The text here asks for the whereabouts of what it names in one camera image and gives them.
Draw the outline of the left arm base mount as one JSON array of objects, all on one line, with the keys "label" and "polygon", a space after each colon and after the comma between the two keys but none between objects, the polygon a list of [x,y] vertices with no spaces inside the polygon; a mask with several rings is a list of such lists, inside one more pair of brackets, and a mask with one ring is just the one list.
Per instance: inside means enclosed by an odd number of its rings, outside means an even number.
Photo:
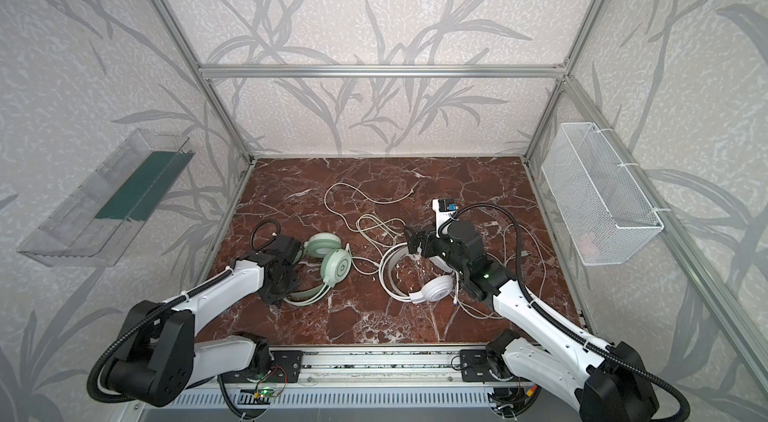
[{"label": "left arm base mount", "polygon": [[225,383],[294,384],[299,380],[304,352],[301,350],[277,350],[271,353],[269,369],[248,368],[223,375]]}]

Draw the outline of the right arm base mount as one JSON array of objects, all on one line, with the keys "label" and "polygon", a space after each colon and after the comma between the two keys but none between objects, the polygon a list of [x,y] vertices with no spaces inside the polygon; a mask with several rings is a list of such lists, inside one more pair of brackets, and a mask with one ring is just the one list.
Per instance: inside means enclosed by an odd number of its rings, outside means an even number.
[{"label": "right arm base mount", "polygon": [[505,382],[513,375],[496,352],[486,349],[464,349],[459,352],[463,382]]}]

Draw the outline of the mint green headphones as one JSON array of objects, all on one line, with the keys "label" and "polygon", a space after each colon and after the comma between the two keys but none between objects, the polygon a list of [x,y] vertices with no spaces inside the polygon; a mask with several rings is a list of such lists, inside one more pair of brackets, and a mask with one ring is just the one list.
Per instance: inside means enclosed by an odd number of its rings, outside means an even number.
[{"label": "mint green headphones", "polygon": [[336,284],[343,281],[350,272],[353,255],[349,244],[329,232],[310,237],[304,244],[304,254],[321,260],[322,283],[311,289],[288,294],[284,301],[296,307],[305,307],[319,302]]}]

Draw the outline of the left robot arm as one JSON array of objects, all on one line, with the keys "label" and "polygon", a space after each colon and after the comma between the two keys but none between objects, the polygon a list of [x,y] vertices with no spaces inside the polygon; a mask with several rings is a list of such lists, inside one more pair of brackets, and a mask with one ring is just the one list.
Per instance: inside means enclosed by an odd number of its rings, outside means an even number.
[{"label": "left robot arm", "polygon": [[258,294],[266,304],[280,304],[300,284],[295,265],[303,252],[296,238],[276,235],[176,297],[137,303],[91,369],[88,395],[107,404],[138,400],[163,407],[185,389],[225,373],[270,372],[272,356],[261,336],[238,332],[207,342],[196,337],[250,294]]}]

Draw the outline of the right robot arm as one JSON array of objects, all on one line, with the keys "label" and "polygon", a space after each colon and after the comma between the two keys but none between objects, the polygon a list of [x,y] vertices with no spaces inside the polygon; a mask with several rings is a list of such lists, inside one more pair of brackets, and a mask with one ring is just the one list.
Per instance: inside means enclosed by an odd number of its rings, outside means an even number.
[{"label": "right robot arm", "polygon": [[654,421],[657,389],[678,403],[671,420],[689,418],[687,398],[648,372],[635,349],[590,334],[536,297],[520,269],[510,270],[488,255],[471,222],[448,220],[431,231],[408,227],[405,236],[409,252],[441,259],[458,273],[461,288],[522,330],[493,344],[502,376],[535,383],[583,421]]}]

